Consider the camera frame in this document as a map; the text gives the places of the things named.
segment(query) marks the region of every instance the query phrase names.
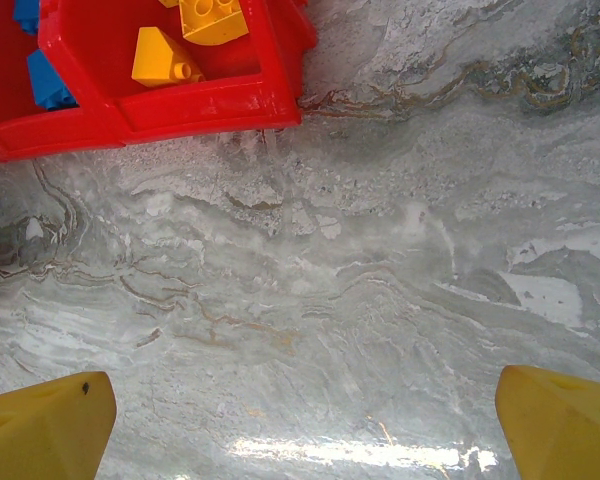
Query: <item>gray marble surface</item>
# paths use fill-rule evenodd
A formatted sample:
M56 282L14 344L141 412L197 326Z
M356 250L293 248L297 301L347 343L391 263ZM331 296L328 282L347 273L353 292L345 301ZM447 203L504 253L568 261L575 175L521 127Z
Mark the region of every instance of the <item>gray marble surface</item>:
M302 127L0 165L0 393L105 370L99 479L515 479L600 381L600 1L312 0Z

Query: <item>yellow building block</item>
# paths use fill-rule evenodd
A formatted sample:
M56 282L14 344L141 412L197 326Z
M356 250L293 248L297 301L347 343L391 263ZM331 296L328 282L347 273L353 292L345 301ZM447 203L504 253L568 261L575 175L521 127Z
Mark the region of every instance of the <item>yellow building block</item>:
M600 479L600 383L508 366L496 410L522 480Z
M146 87L195 83L204 75L189 54L158 27L138 32L131 78Z
M93 480L115 418L104 372L0 395L0 480Z
M178 0L158 0L158 1L167 8L172 8L172 7L178 6Z
M249 33L238 0L180 0L182 36L198 45L222 45Z

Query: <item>plastic container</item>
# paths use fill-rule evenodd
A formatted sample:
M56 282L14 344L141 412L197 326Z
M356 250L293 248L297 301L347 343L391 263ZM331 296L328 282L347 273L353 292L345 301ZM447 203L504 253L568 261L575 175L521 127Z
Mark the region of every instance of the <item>plastic container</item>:
M158 0L41 0L35 37L0 1L0 161L69 150L300 123L302 55L316 34L306 0L241 0L249 34L218 46L182 39L180 12ZM149 89L131 78L140 27L185 48L207 81ZM26 58L39 48L77 108L35 105Z

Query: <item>floor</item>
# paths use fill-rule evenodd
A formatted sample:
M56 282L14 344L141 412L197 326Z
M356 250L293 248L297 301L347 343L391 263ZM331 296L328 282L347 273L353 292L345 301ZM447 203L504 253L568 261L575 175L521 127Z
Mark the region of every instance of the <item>floor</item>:
M312 0L304 125L0 165L0 393L105 370L105 479L516 479L600 381L600 0Z

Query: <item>yellow plastic object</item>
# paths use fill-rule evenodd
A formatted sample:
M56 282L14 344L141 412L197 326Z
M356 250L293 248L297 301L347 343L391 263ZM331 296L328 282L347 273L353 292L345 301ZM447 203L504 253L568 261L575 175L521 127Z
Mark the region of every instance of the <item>yellow plastic object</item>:
M600 383L508 366L496 410L522 480L600 479Z
M138 32L131 78L145 87L195 83L204 75L189 54L158 27Z
M178 6L178 0L158 0L158 1L167 8Z
M249 33L238 0L180 0L182 36L198 45L222 45Z
M93 480L115 418L104 372L0 395L0 480Z

